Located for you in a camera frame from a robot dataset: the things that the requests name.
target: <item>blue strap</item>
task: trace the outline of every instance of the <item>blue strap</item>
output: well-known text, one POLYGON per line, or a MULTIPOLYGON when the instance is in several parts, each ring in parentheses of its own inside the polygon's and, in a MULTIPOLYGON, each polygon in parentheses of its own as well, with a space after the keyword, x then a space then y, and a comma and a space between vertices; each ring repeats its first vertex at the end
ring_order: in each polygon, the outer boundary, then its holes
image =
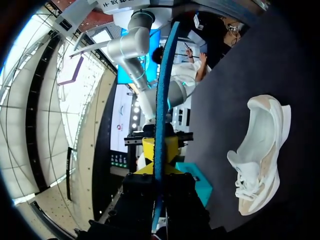
POLYGON ((170 35, 166 41, 160 66, 159 81, 156 93, 156 116, 155 116, 155 138, 154 138, 154 178, 157 190, 157 198, 153 213, 152 231, 155 231, 163 207, 163 185, 166 162, 166 114, 168 107, 168 92, 172 65, 175 58, 178 43, 179 22, 175 22, 170 35))

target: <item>teal block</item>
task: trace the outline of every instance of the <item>teal block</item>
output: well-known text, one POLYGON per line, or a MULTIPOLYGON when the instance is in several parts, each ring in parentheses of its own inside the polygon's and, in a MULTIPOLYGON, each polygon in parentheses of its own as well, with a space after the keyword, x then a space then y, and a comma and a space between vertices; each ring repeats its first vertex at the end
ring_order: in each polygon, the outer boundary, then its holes
POLYGON ((207 206, 213 187, 202 174, 195 163, 177 162, 175 168, 183 173, 190 173, 195 180, 195 191, 198 194, 203 206, 207 206))

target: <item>black platform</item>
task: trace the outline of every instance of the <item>black platform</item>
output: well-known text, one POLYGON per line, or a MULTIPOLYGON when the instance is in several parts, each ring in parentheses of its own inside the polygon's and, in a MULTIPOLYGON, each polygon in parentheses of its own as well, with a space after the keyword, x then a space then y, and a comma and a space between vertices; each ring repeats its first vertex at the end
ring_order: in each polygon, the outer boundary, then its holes
POLYGON ((192 95, 190 132, 194 141, 188 145, 185 161, 197 163, 213 186, 207 206, 212 228, 224 226, 231 231, 277 204, 292 215, 274 215, 275 225, 283 224, 284 219, 297 222, 311 205, 313 188, 317 188, 319 77, 302 40, 270 8, 192 95), (227 151, 236 150, 242 142, 249 123, 247 102, 261 94, 291 105, 291 129, 278 157, 280 187, 275 197, 264 210, 245 217, 238 212, 237 172, 227 160, 227 151))

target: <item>shoe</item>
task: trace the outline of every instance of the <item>shoe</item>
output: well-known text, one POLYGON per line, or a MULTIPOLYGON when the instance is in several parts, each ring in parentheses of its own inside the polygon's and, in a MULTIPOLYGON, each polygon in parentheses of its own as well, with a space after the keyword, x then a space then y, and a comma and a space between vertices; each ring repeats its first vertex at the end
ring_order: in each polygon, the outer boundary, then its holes
POLYGON ((247 106, 250 120, 246 136, 236 152, 227 153, 237 171, 235 196, 243 216, 262 209, 277 192, 277 158, 291 124, 290 106, 281 106, 272 96, 255 96, 247 106))

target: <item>blue screen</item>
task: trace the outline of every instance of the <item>blue screen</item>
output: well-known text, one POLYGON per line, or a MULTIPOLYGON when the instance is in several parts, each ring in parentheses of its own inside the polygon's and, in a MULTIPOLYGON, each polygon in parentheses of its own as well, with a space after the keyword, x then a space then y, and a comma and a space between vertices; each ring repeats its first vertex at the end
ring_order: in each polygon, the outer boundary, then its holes
MULTIPOLYGON (((153 29, 150 31, 150 35, 157 31, 157 29, 153 29)), ((141 60, 141 65, 144 68, 146 78, 148 82, 152 82, 153 80, 156 80, 157 78, 157 68, 158 65, 152 61, 151 56, 154 50, 159 47, 159 42, 160 42, 160 33, 161 31, 159 30, 156 32, 151 38, 149 42, 149 53, 146 56, 139 57, 141 60)), ((125 29, 121 30, 121 36, 127 35, 128 32, 125 29)), ((133 81, 131 78, 128 76, 128 74, 125 72, 125 70, 119 65, 118 68, 118 76, 117 76, 118 84, 132 84, 133 81)))

